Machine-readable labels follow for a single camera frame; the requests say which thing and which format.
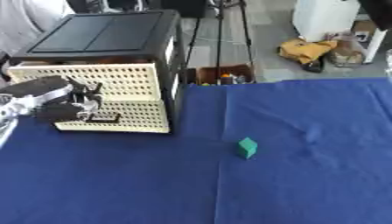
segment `cable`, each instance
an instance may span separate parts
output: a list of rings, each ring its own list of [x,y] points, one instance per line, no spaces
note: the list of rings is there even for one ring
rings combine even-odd
[[[185,35],[187,35],[187,36],[190,36],[190,37],[192,36],[192,34],[189,33],[189,32],[186,32],[186,31],[182,31],[182,32]],[[213,38],[198,38],[198,37],[196,37],[196,39],[197,40],[202,40],[202,41],[208,41],[208,42],[218,42],[218,39],[213,39]],[[236,45],[241,45],[241,46],[246,46],[247,45],[246,43],[243,43],[243,42],[238,42],[238,41],[233,41],[233,40],[226,40],[226,39],[223,39],[222,42],[230,43],[230,44],[236,44]],[[253,58],[252,61],[256,62],[258,60],[259,54],[258,54],[258,51],[254,47],[252,47],[252,49],[253,49],[253,52],[255,54],[255,57]]]

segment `green cube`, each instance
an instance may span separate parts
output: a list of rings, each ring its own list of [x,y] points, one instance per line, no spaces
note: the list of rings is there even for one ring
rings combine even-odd
[[[257,142],[253,141],[249,137],[243,139],[238,144],[240,146],[238,154],[243,158],[249,159],[257,152]]]

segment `tripod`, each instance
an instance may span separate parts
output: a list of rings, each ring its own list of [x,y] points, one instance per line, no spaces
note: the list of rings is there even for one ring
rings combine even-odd
[[[249,59],[252,71],[255,71],[255,65],[254,65],[253,54],[252,54],[252,49],[251,49],[252,40],[251,40],[250,34],[249,34],[248,18],[247,18],[247,14],[246,14],[247,4],[245,3],[245,0],[238,0],[238,2],[235,2],[235,3],[231,3],[231,1],[226,1],[226,2],[224,2],[224,1],[225,0],[220,0],[219,5],[216,5],[213,2],[213,0],[210,0],[210,2],[213,2],[212,6],[216,9],[217,18],[219,20],[219,23],[218,23],[218,46],[217,46],[217,56],[216,56],[216,68],[215,68],[216,69],[215,76],[217,79],[219,77],[221,77],[222,27],[223,27],[223,20],[225,18],[225,9],[232,8],[235,6],[240,6],[240,9],[241,9],[242,24],[243,24],[243,29],[244,29],[244,33],[245,33],[246,45],[248,48],[248,59]],[[192,56],[194,44],[195,44],[196,37],[197,37],[197,34],[199,32],[199,28],[200,28],[200,20],[201,20],[200,18],[197,18],[197,20],[196,20],[196,25],[195,25],[195,28],[193,31],[192,39],[189,44],[188,55],[186,57],[186,65],[189,64],[189,60]]]

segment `perforated panel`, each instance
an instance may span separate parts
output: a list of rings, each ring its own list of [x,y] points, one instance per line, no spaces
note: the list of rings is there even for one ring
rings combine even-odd
[[[170,127],[155,69],[155,64],[14,66],[10,68],[9,75],[15,82],[61,75],[74,78],[90,88],[102,83],[103,104],[94,120],[110,121],[121,115],[119,123],[56,123],[59,130],[168,133]]]
[[[156,101],[161,99],[155,64],[14,66],[9,75],[15,82],[48,75],[71,77],[95,88],[102,83],[106,101]]]
[[[120,122],[117,124],[63,122],[56,123],[56,126],[60,130],[153,133],[168,133],[170,130],[162,101],[105,101],[94,119],[113,120],[117,114],[121,114]]]

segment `gray floor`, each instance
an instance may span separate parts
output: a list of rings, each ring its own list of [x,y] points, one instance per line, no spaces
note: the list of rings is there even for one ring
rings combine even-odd
[[[356,68],[337,68],[327,63],[323,73],[308,73],[296,63],[277,56],[276,48],[282,42],[297,36],[291,24],[291,14],[296,0],[246,0],[249,29],[253,39],[253,54],[256,78],[260,81],[282,81],[295,79],[329,79],[382,77],[386,68],[385,52],[392,43],[384,43],[374,63]],[[194,20],[183,21],[185,42],[191,39]],[[216,58],[218,22],[210,10],[202,20],[198,40],[190,67],[212,66]],[[247,48],[243,37],[242,17],[236,8],[226,10],[223,27],[222,63],[231,65],[248,62]]]

